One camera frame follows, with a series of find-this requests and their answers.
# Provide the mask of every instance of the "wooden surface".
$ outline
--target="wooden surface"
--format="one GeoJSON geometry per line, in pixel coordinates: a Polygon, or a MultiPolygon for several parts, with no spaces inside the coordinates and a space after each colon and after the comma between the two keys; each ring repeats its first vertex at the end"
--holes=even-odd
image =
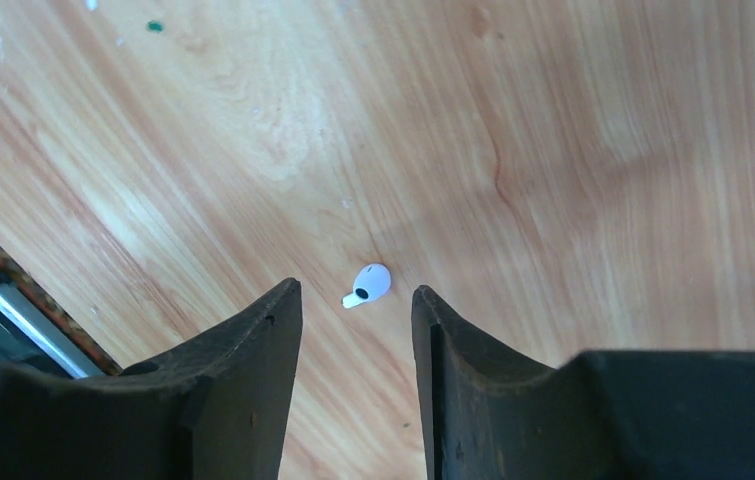
{"type": "Polygon", "coordinates": [[[123,365],[299,278],[281,476],[420,478],[420,283],[550,364],[755,348],[755,0],[1,0],[0,244],[123,365]]]}

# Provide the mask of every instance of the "black hole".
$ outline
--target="black hole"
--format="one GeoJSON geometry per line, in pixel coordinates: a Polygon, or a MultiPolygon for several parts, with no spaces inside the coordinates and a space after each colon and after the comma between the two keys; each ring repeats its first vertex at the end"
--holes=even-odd
{"type": "Polygon", "coordinates": [[[149,360],[145,360],[143,362],[139,362],[135,365],[130,365],[129,367],[125,368],[119,376],[128,377],[130,375],[144,375],[145,373],[153,373],[157,370],[159,370],[158,364],[149,360]]]}

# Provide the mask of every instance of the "white object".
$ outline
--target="white object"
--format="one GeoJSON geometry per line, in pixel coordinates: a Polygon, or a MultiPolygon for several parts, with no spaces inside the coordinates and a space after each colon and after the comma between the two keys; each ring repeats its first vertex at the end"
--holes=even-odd
{"type": "Polygon", "coordinates": [[[353,292],[342,298],[342,306],[353,308],[363,303],[373,302],[382,297],[392,286],[389,269],[379,263],[366,265],[353,281],[353,292]]]}

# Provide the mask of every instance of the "wooden table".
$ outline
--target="wooden table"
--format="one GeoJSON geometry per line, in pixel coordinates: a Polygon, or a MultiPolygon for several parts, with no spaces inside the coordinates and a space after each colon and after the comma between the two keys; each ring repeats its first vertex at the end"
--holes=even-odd
{"type": "Polygon", "coordinates": [[[755,1],[96,3],[0,0],[0,244],[122,365],[299,278],[282,477],[423,476],[420,283],[554,365],[755,348],[755,1]]]}

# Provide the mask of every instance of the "green spot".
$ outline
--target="green spot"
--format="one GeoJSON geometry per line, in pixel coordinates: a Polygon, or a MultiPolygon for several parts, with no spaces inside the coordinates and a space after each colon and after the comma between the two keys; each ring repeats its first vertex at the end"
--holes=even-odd
{"type": "Polygon", "coordinates": [[[162,30],[165,30],[165,27],[162,25],[162,22],[151,20],[147,22],[147,30],[151,32],[162,33],[162,30]]]}

